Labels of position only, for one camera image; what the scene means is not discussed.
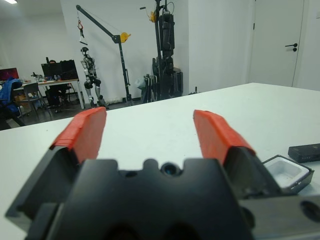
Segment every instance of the camera lens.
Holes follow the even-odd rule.
[[[161,172],[168,176],[177,176],[180,174],[181,170],[179,167],[173,163],[165,163],[161,167]]]

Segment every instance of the red monitor screen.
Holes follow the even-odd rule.
[[[6,81],[10,77],[13,77],[14,79],[19,78],[16,68],[0,69],[0,81]]]

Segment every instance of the white wall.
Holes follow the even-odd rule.
[[[247,82],[252,0],[189,0],[189,90]]]
[[[320,91],[320,1],[310,0],[301,65],[296,86]]]
[[[183,95],[189,92],[189,1],[175,0],[174,2],[174,66],[183,72]]]
[[[32,79],[33,72],[43,75],[46,57],[74,58],[62,13],[2,19],[0,33],[0,68],[17,68],[22,79]]]
[[[181,28],[176,32],[176,51],[174,54],[175,66],[180,67],[188,80],[188,11],[181,12],[178,6],[188,9],[188,3],[184,5],[183,0],[174,0],[176,27]],[[145,74],[152,74],[152,58],[157,53],[157,42],[154,23],[148,20],[145,10],[140,7],[146,6],[148,13],[155,7],[152,0],[61,0],[62,11],[68,35],[72,41],[72,49],[75,53],[75,63],[79,74],[80,82],[83,84],[85,75],[81,65],[83,58],[80,49],[83,47],[79,43],[80,32],[77,28],[76,5],[93,13],[102,25],[112,34],[118,35],[121,32],[131,34],[129,39],[122,44],[125,66],[131,83],[129,91],[133,98],[141,96],[141,91],[135,87],[134,82],[142,78]],[[80,20],[84,26],[84,36],[88,42],[89,54],[96,60],[97,75],[102,81],[101,94],[106,100],[124,98],[126,96],[125,83],[123,78],[119,47],[112,39],[88,20],[79,12]]]

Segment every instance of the black case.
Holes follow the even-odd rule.
[[[291,146],[289,147],[288,155],[298,163],[320,161],[320,143]]]

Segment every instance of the door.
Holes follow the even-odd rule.
[[[256,0],[249,82],[292,87],[304,0]]]

